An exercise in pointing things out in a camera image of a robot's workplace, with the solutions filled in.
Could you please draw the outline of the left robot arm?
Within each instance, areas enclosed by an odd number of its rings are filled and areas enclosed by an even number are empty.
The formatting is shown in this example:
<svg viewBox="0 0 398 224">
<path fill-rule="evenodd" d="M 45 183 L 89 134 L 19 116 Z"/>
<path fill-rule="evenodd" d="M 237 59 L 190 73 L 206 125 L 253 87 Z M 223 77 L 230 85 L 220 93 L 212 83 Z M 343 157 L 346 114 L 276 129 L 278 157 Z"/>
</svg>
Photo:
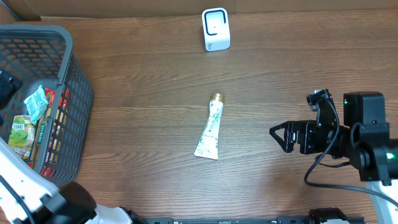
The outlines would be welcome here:
<svg viewBox="0 0 398 224">
<path fill-rule="evenodd" d="M 98 205 L 84 187 L 61 189 L 34 172 L 25 159 L 37 137 L 35 126 L 49 101 L 42 86 L 24 100 L 28 114 L 12 124 L 16 146 L 1 142 L 1 208 L 12 223 L 140 223 L 130 210 Z"/>
</svg>

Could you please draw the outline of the teal snack packet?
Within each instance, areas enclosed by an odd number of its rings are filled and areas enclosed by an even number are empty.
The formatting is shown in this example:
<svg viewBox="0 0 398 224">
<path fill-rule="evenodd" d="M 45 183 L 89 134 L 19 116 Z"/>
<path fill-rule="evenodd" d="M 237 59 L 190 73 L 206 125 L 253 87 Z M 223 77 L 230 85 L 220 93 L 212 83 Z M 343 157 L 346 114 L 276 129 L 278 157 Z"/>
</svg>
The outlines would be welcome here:
<svg viewBox="0 0 398 224">
<path fill-rule="evenodd" d="M 36 125 L 40 118 L 43 117 L 49 104 L 43 86 L 39 85 L 33 94 L 24 100 L 24 104 L 27 107 L 32 124 Z"/>
</svg>

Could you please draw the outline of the green juice pouch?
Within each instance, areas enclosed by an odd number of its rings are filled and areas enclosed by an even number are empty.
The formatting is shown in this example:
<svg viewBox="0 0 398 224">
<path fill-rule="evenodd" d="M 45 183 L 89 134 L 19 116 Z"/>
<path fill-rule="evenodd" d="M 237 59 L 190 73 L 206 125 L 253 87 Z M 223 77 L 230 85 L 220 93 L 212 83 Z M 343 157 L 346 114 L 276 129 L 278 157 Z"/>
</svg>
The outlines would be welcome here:
<svg viewBox="0 0 398 224">
<path fill-rule="evenodd" d="M 28 160 L 32 152 L 36 126 L 29 115 L 17 115 L 12 123 L 8 145 L 22 160 Z"/>
</svg>

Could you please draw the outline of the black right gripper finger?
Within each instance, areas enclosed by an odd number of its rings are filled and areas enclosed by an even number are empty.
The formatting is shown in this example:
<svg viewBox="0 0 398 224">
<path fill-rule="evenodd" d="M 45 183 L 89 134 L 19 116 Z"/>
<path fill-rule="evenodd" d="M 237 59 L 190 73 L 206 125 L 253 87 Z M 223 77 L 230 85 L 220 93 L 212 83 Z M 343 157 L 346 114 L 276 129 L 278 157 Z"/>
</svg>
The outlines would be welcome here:
<svg viewBox="0 0 398 224">
<path fill-rule="evenodd" d="M 292 142 L 293 133 L 287 129 L 284 129 L 284 137 L 281 138 L 277 133 L 276 129 L 270 129 L 269 134 L 277 141 L 282 150 L 286 153 L 294 151 L 294 143 Z"/>
<path fill-rule="evenodd" d="M 280 130 L 280 129 L 286 130 L 291 123 L 292 123 L 292 121 L 286 121 L 286 122 L 278 124 L 278 125 L 276 125 L 274 127 L 271 127 L 269 129 L 269 133 L 270 134 L 275 134 L 277 130 Z"/>
</svg>

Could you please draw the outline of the white tube with gold cap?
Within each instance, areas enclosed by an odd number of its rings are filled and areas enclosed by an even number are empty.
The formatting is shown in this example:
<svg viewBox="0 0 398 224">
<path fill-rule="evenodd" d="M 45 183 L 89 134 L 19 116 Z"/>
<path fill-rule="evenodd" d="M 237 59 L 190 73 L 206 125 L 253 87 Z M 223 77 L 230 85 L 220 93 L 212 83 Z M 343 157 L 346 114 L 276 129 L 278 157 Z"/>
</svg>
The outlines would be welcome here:
<svg viewBox="0 0 398 224">
<path fill-rule="evenodd" d="M 224 96 L 220 93 L 213 93 L 209 100 L 208 119 L 194 156 L 218 160 L 218 139 L 223 108 Z"/>
</svg>

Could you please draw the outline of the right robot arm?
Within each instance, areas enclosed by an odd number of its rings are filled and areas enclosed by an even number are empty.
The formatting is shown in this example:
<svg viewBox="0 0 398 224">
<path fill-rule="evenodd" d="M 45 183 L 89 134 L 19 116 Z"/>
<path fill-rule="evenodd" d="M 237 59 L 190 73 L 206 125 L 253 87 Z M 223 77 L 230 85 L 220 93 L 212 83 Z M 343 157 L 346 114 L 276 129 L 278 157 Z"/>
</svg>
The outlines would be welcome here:
<svg viewBox="0 0 398 224">
<path fill-rule="evenodd" d="M 291 153 L 299 144 L 301 154 L 316 155 L 304 175 L 305 184 L 368 194 L 378 222 L 397 223 L 397 140 L 390 137 L 384 95 L 377 91 L 345 93 L 342 121 L 327 89 L 315 90 L 306 98 L 317 114 L 314 120 L 286 121 L 269 130 L 284 152 Z M 357 169 L 365 186 L 309 181 L 310 173 L 326 155 L 333 159 L 345 157 L 346 162 L 337 167 Z"/>
</svg>

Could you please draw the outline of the orange spaghetti packet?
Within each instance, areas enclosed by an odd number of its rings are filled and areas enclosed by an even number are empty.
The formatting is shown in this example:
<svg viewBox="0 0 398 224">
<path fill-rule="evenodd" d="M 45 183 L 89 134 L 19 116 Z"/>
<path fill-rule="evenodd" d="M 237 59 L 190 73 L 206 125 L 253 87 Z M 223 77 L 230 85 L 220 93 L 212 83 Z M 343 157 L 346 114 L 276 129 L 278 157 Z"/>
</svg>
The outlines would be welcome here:
<svg viewBox="0 0 398 224">
<path fill-rule="evenodd" d="M 36 134 L 35 134 L 34 145 L 32 148 L 32 153 L 30 155 L 30 159 L 29 159 L 29 166 L 33 169 L 39 166 L 39 154 L 40 154 L 41 146 L 44 143 L 44 132 L 47 127 L 46 119 L 51 114 L 53 101 L 55 98 L 55 90 L 51 90 L 49 88 L 44 88 L 44 90 L 45 90 L 47 100 L 49 101 L 49 104 L 48 104 L 47 110 L 44 113 L 43 117 L 41 117 L 40 120 L 37 122 L 37 130 L 36 130 Z M 67 99 L 70 100 L 68 88 L 67 88 L 66 92 L 63 91 L 62 93 L 64 93 L 65 96 L 67 97 Z M 63 109 L 66 109 L 66 111 L 68 111 L 70 104 L 66 100 L 63 100 L 63 98 L 61 98 L 61 100 L 59 102 L 59 106 L 62 106 Z M 60 119 L 60 122 L 62 122 L 63 124 L 66 123 L 67 117 L 64 116 L 63 112 L 60 112 L 60 110 L 57 110 L 56 115 Z M 60 134 L 62 132 L 63 132 L 63 128 L 54 124 L 52 133 Z M 60 150 L 61 143 L 59 143 L 59 145 L 57 147 L 55 147 L 55 144 L 57 144 L 57 140 L 54 139 L 53 137 L 51 137 L 48 147 L 49 147 L 49 149 L 53 149 L 58 152 Z M 56 164 L 57 159 L 58 159 L 58 156 L 55 155 L 54 152 L 46 152 L 45 153 L 45 162 L 49 162 L 50 164 Z M 43 177 L 51 177 L 51 176 L 53 176 L 53 174 L 54 174 L 54 169 L 47 167 L 47 166 L 43 166 L 43 168 L 40 171 L 40 175 Z"/>
</svg>

